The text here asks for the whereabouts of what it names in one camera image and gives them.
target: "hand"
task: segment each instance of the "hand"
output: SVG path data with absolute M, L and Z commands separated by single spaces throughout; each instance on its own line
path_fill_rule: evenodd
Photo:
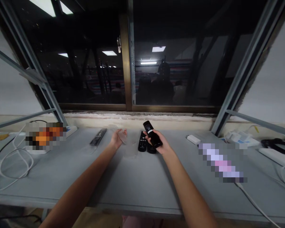
M 111 142 L 110 145 L 113 146 L 116 150 L 121 146 L 121 144 L 123 143 L 118 135 L 118 133 L 122 131 L 122 129 L 118 129 L 116 130 L 111 138 Z M 120 132 L 120 134 L 125 134 L 127 136 L 127 129 L 125 129 L 124 131 Z
M 160 153 L 160 154 L 164 154 L 170 151 L 173 151 L 173 149 L 171 148 L 171 146 L 169 145 L 168 141 L 166 140 L 166 138 L 164 137 L 164 135 L 162 133 L 160 133 L 159 131 L 156 131 L 153 129 L 153 132 L 155 134 L 157 134 L 162 142 L 162 146 L 157 147 L 156 150 Z M 146 135 L 146 139 L 148 140 L 148 142 L 152 145 L 151 143 L 151 138 L 148 137 L 148 134 L 144 131 L 143 132 Z

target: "glass window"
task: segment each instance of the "glass window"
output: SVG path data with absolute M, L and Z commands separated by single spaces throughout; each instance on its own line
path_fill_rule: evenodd
M 12 0 L 59 103 L 125 103 L 117 46 L 123 2 L 60 0 L 61 12 L 51 0 Z
M 222 105 L 265 4 L 133 0 L 133 104 Z

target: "fluorescent light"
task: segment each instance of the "fluorescent light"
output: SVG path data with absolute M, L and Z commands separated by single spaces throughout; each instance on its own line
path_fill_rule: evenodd
M 103 51 L 106 55 L 116 55 L 114 51 Z
M 166 46 L 163 46 L 163 47 L 153 47 L 152 48 L 152 52 L 162 52 L 164 51 L 166 48 Z
M 73 12 L 60 1 L 61 9 L 65 14 L 73 14 Z
M 59 55 L 62 55 L 62 56 L 64 56 L 64 57 L 69 57 L 69 56 L 67 55 L 67 53 L 60 53 Z
M 156 62 L 141 62 L 140 64 L 156 64 Z
M 30 2 L 38 6 L 40 9 L 42 9 L 43 11 L 45 11 L 52 17 L 56 17 L 51 0 L 30 0 Z M 66 7 L 66 5 L 63 4 L 61 1 L 60 1 L 60 5 L 61 5 L 62 11 L 65 14 L 73 14 L 73 12 L 68 7 Z

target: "floor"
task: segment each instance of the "floor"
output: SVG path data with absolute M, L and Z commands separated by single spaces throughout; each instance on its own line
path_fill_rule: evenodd
M 42 215 L 42 209 L 38 208 L 32 214 Z M 246 221 L 230 219 L 217 219 L 220 228 L 271 228 L 271 224 L 252 224 Z M 73 228 L 122 228 L 122 217 L 119 214 L 99 213 L 93 209 L 84 210 L 78 217 Z M 162 228 L 188 228 L 185 220 L 164 219 Z

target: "table surface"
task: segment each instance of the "table surface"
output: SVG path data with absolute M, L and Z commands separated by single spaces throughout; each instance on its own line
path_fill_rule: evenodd
M 97 150 L 90 154 L 90 141 L 100 129 L 78 129 L 45 155 L 33 155 L 34 166 L 26 178 L 0 191 L 0 204 L 52 208 L 70 185 L 99 156 L 109 143 L 108 130 Z M 207 166 L 196 145 L 186 135 L 194 135 L 201 143 L 215 144 L 233 165 L 244 171 L 248 182 L 245 190 L 275 222 L 285 223 L 285 188 L 266 174 L 278 178 L 279 166 L 255 149 L 231 149 L 209 131 L 163 130 L 162 133 L 177 153 L 190 178 L 217 217 L 267 221 L 233 183 L 223 183 Z M 126 214 L 136 212 L 160 216 L 182 215 L 171 176 L 160 154 L 138 152 L 140 130 L 128 129 L 127 145 L 122 145 L 113 157 L 87 206 L 100 210 L 116 210 Z M 13 150 L 11 143 L 0 154 L 2 159 Z M 3 171 L 19 176 L 25 165 L 18 155 L 7 158 Z M 0 188 L 13 180 L 0 176 Z

